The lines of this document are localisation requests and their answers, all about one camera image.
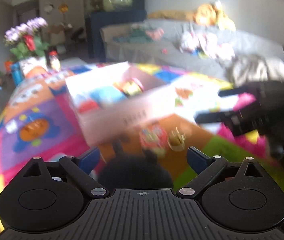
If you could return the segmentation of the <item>black plush cat toy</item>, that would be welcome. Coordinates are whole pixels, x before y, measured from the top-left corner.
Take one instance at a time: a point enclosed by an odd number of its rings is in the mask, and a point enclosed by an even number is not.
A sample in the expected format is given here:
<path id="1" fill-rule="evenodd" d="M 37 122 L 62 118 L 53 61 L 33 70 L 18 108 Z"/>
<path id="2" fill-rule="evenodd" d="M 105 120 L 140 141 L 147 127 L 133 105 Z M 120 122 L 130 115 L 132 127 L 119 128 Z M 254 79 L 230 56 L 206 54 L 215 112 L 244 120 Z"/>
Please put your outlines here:
<path id="1" fill-rule="evenodd" d="M 112 192 L 116 189 L 172 189 L 169 172 L 158 163 L 150 150 L 142 155 L 131 155 L 122 148 L 114 148 L 111 159 L 98 175 L 98 183 Z"/>

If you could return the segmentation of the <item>red orange plush toy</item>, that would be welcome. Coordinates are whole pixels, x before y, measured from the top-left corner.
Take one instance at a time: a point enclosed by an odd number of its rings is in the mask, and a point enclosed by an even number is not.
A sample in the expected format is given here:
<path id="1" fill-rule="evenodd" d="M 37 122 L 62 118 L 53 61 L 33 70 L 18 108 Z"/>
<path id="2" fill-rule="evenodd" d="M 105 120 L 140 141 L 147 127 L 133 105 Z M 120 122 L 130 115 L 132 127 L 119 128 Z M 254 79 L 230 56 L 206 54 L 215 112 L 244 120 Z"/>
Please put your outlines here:
<path id="1" fill-rule="evenodd" d="M 167 152 L 167 133 L 159 125 L 151 125 L 139 132 L 139 141 L 143 150 L 150 150 L 158 158 L 163 158 Z"/>

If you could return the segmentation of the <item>blue white wet wipes pack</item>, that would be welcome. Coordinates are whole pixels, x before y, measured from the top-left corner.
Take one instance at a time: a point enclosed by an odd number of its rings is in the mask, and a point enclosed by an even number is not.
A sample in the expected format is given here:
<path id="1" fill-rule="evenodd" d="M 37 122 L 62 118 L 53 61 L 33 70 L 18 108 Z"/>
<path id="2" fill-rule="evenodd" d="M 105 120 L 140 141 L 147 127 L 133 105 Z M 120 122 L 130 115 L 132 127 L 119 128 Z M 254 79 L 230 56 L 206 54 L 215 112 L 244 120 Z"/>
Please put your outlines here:
<path id="1" fill-rule="evenodd" d="M 89 97 L 96 101 L 98 105 L 112 105 L 118 101 L 126 100 L 123 92 L 114 86 L 106 86 L 92 90 Z"/>

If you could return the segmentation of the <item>yellow pudding toy pink plate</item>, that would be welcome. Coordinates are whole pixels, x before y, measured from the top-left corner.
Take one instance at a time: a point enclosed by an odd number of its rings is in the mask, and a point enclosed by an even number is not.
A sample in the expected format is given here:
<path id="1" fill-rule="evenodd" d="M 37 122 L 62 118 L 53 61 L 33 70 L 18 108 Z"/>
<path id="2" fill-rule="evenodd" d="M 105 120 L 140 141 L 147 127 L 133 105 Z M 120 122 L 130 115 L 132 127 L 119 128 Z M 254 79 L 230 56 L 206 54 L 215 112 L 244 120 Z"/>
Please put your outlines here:
<path id="1" fill-rule="evenodd" d="M 126 97 L 136 96 L 144 91 L 142 83 L 135 77 L 114 82 L 113 86 L 120 90 Z"/>

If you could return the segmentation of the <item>small gold trinket toy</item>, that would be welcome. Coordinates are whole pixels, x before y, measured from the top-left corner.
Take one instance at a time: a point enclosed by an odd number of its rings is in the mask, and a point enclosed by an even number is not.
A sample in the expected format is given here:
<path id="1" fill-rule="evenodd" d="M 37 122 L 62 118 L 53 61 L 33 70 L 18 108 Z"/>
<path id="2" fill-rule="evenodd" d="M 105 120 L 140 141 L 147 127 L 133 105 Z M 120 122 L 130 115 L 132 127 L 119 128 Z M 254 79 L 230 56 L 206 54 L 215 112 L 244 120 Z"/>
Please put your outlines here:
<path id="1" fill-rule="evenodd" d="M 169 132 L 167 136 L 169 148 L 175 152 L 181 152 L 185 149 L 185 134 L 181 133 L 176 127 Z"/>

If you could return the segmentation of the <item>grey covered sofa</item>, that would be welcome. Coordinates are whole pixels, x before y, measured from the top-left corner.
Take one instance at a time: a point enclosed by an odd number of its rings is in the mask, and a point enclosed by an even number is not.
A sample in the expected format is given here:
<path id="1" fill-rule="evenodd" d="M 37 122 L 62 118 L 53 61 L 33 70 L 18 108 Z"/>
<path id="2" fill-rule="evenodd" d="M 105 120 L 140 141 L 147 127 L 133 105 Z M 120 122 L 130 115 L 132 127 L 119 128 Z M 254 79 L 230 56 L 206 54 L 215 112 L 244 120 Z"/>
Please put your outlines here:
<path id="1" fill-rule="evenodd" d="M 284 81 L 281 45 L 241 31 L 202 27 L 192 22 L 145 20 L 151 43 L 107 43 L 108 60 L 150 63 L 184 69 L 242 85 Z"/>

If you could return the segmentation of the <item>colourful cartoon play mat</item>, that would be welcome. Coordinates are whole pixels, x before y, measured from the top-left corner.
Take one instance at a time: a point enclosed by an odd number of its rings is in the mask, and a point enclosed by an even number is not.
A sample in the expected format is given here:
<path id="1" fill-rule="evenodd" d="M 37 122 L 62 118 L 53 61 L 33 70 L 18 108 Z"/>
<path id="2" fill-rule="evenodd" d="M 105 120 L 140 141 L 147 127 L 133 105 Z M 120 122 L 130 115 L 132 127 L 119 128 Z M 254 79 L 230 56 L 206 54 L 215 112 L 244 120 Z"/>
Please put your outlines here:
<path id="1" fill-rule="evenodd" d="M 0 115 L 0 193 L 34 156 L 57 161 L 88 150 L 70 105 L 65 80 L 91 68 L 78 65 L 59 73 L 41 74 L 26 79 L 15 89 Z M 284 191 L 284 170 L 268 158 L 264 137 L 257 132 L 234 137 L 222 124 L 198 127 L 194 123 L 193 117 L 199 111 L 236 110 L 251 103 L 252 95 L 220 98 L 218 91 L 230 88 L 230 83 L 168 66 L 140 63 L 134 68 L 173 84 L 174 93 L 166 100 L 175 106 L 175 114 L 148 126 L 160 133 L 161 145 L 167 145 L 166 134 L 178 129 L 185 135 L 186 146 L 196 146 L 207 155 L 219 154 L 234 162 L 247 155 L 256 157 Z"/>

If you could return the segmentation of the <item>pink cardboard box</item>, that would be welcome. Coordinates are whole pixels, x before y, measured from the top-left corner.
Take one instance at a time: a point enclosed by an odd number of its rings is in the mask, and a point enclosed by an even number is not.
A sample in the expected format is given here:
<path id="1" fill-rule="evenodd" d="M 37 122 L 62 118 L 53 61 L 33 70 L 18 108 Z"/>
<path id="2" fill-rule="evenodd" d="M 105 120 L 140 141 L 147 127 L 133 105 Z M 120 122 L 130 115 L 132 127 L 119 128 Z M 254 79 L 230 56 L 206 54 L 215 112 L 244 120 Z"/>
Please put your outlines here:
<path id="1" fill-rule="evenodd" d="M 97 88 L 113 86 L 114 82 L 137 78 L 144 91 L 112 105 L 99 105 L 86 113 L 77 107 L 91 99 L 89 93 Z M 169 116 L 175 111 L 175 88 L 128 62 L 95 67 L 92 70 L 67 77 L 65 80 L 70 107 L 88 146 L 97 146 L 130 128 Z"/>

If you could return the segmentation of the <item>glass jar red lid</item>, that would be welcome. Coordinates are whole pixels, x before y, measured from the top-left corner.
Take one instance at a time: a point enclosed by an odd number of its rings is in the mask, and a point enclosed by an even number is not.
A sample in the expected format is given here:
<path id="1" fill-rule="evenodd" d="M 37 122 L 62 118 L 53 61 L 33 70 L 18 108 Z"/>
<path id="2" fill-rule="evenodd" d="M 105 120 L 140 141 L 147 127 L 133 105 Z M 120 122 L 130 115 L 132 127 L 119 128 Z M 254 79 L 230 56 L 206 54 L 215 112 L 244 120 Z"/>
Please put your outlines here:
<path id="1" fill-rule="evenodd" d="M 51 51 L 49 52 L 49 60 L 50 60 L 50 66 L 53 70 L 59 72 L 61 69 L 61 64 L 58 58 L 57 51 Z"/>

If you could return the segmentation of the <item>dark blue cabinet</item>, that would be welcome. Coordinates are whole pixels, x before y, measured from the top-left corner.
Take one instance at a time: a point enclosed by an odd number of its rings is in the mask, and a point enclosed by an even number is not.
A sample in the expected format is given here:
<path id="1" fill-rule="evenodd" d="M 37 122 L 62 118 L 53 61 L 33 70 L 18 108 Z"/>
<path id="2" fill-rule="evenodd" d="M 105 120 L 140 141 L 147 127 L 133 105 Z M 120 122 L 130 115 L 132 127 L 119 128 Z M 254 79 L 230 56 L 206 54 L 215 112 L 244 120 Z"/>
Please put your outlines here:
<path id="1" fill-rule="evenodd" d="M 103 8 L 90 12 L 85 18 L 89 57 L 105 62 L 107 43 L 129 35 L 131 26 L 145 21 L 146 15 L 145 0 L 129 0 L 126 5 L 117 0 L 110 11 Z"/>

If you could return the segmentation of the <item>yellow duck plush toy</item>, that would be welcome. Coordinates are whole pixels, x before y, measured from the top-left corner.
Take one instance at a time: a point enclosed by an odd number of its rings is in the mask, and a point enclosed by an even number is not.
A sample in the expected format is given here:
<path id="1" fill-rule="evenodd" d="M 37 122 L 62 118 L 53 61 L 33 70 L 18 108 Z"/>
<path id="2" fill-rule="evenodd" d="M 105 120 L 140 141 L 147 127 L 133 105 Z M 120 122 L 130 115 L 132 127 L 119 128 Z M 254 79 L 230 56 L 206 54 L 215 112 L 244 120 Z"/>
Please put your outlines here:
<path id="1" fill-rule="evenodd" d="M 193 15 L 193 20 L 197 25 L 236 31 L 235 23 L 229 18 L 224 5 L 219 0 L 200 5 Z"/>

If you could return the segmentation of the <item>purple orchid flower pot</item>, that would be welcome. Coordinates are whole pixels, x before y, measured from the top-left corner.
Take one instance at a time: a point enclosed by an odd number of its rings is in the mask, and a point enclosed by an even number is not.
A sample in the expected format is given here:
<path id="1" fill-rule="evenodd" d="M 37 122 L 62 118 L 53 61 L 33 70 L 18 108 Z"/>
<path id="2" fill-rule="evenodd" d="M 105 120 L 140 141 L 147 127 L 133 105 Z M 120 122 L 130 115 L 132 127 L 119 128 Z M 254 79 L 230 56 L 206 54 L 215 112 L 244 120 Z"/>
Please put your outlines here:
<path id="1" fill-rule="evenodd" d="M 43 57 L 49 44 L 41 38 L 41 30 L 48 27 L 45 19 L 36 17 L 5 32 L 3 41 L 9 48 L 13 63 L 31 57 Z"/>

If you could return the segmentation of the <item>green clothes pile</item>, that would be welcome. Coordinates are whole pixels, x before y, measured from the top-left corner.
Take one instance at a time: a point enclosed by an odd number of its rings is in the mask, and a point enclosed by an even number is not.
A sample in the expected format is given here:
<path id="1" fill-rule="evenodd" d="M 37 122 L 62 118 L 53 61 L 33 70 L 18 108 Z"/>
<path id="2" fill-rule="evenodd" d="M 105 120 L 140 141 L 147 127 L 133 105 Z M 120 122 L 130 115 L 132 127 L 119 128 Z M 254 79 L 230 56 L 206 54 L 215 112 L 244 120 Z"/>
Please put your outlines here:
<path id="1" fill-rule="evenodd" d="M 114 37 L 113 40 L 119 43 L 151 43 L 153 39 L 148 33 L 153 32 L 154 29 L 142 25 L 133 25 L 127 35 Z"/>

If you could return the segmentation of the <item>yellow sofa cushion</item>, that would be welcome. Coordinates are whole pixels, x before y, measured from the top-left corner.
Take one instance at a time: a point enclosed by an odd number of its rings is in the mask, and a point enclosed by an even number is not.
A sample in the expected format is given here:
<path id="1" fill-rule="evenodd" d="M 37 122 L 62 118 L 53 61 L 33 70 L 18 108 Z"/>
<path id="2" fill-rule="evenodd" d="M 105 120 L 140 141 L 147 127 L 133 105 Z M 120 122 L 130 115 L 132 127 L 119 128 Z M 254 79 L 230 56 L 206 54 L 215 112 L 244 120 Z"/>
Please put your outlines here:
<path id="1" fill-rule="evenodd" d="M 148 14 L 148 19 L 166 19 L 166 20 L 177 20 L 177 21 L 193 21 L 193 11 L 181 11 L 181 10 L 161 10 L 155 11 Z"/>

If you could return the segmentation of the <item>round wall clock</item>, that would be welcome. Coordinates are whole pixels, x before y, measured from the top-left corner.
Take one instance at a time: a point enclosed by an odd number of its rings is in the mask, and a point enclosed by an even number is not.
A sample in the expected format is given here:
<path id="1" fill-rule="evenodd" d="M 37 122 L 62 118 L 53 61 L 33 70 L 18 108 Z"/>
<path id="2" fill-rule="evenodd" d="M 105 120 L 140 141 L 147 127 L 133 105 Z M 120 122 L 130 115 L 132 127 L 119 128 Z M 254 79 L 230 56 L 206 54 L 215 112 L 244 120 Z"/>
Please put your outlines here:
<path id="1" fill-rule="evenodd" d="M 47 4 L 44 6 L 44 12 L 45 12 L 46 14 L 52 13 L 53 9 L 54 9 L 54 5 L 53 5 L 52 3 L 47 3 Z"/>

